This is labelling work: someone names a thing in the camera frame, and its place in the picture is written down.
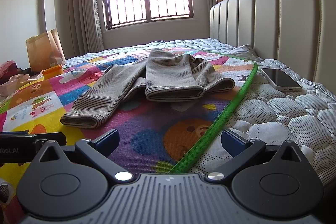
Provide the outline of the brown striped knit garment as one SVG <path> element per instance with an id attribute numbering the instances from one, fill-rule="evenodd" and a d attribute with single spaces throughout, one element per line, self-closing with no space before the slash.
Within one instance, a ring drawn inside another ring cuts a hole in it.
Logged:
<path id="1" fill-rule="evenodd" d="M 60 121 L 78 128 L 98 128 L 124 102 L 143 95 L 153 102 L 188 102 L 206 94 L 227 92 L 235 81 L 221 75 L 203 58 L 154 48 L 131 65 L 111 65 L 104 75 L 74 102 Z"/>

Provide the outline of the pink red clothes pile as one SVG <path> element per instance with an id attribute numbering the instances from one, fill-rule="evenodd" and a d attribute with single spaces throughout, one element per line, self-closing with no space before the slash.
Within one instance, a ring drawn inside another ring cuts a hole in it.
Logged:
<path id="1" fill-rule="evenodd" d="M 16 62 L 6 61 L 0 67 L 0 84 L 6 83 L 12 76 L 21 73 L 22 69 L 17 67 Z"/>

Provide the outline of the colourful cartoon play mat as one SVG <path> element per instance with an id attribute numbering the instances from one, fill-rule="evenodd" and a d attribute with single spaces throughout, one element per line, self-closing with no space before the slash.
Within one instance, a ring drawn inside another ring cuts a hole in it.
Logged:
<path id="1" fill-rule="evenodd" d="M 131 65 L 151 51 L 151 46 L 121 48 L 76 61 L 62 75 L 21 87 L 1 102 L 1 130 L 30 134 L 62 132 L 71 145 L 82 138 L 95 139 L 116 129 L 120 143 L 116 151 L 109 154 L 116 164 L 133 174 L 188 172 L 221 134 L 250 87 L 258 66 L 246 57 L 214 49 L 166 46 L 165 50 L 207 60 L 222 76 L 234 81 L 233 89 L 177 103 L 151 102 L 136 95 L 119 106 L 98 128 L 61 124 L 61 117 L 72 108 L 74 101 L 89 90 L 108 67 Z"/>

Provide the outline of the pink box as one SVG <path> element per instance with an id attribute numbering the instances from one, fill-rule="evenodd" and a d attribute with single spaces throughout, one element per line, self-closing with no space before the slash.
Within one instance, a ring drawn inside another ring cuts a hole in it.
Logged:
<path id="1" fill-rule="evenodd" d="M 18 88 L 27 84 L 30 80 L 30 76 L 28 74 L 17 74 L 10 77 L 10 79 L 1 84 L 0 86 L 0 96 L 7 97 L 11 95 L 13 92 L 18 90 Z"/>

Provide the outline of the white quilted mattress pad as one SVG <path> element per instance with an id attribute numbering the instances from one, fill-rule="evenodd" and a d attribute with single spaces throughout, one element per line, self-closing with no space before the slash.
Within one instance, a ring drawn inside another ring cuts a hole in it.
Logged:
<path id="1" fill-rule="evenodd" d="M 234 47 L 213 39 L 156 41 L 134 47 L 196 46 L 198 49 L 214 49 L 246 57 L 260 69 L 290 69 L 273 59 L 260 59 L 249 45 Z M 110 53 L 115 49 L 102 52 Z M 97 57 L 88 53 L 67 62 L 67 68 L 76 61 Z M 281 92 L 274 89 L 262 72 L 258 71 L 244 98 L 225 124 L 246 139 L 260 139 L 268 145 L 279 145 L 290 139 L 297 143 L 312 164 L 324 185 L 335 180 L 335 96 L 319 83 L 298 78 L 299 92 Z"/>

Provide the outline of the yellow round lidded container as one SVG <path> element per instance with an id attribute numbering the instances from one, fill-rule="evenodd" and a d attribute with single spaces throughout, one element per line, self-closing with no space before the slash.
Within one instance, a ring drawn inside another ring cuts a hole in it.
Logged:
<path id="1" fill-rule="evenodd" d="M 62 75 L 63 73 L 64 73 L 63 65 L 53 66 L 51 68 L 42 71 L 42 75 L 45 80 Z"/>

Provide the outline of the smartphone with white case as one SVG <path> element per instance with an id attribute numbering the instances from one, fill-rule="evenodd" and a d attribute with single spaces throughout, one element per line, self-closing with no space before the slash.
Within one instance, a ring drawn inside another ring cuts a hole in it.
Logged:
<path id="1" fill-rule="evenodd" d="M 269 81 L 271 86 L 281 92 L 299 92 L 302 90 L 300 84 L 298 84 L 290 75 L 280 69 L 262 68 L 262 73 Z"/>

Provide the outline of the brown paper bag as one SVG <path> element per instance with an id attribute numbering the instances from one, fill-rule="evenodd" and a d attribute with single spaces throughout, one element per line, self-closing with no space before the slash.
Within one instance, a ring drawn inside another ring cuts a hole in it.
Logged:
<path id="1" fill-rule="evenodd" d="M 32 36 L 26 40 L 26 47 L 30 68 L 34 73 L 66 63 L 57 29 Z"/>

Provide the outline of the beige curtain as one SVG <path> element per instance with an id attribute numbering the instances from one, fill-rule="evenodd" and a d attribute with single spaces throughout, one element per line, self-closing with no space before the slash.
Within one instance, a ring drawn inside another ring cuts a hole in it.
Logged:
<path id="1" fill-rule="evenodd" d="M 68 9 L 75 54 L 104 50 L 97 0 L 68 0 Z"/>

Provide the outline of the beige padded headboard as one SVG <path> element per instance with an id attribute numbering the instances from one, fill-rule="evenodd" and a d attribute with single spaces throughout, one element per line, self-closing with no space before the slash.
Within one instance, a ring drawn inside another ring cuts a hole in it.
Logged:
<path id="1" fill-rule="evenodd" d="M 335 0 L 224 0 L 210 10 L 210 36 L 335 92 Z"/>

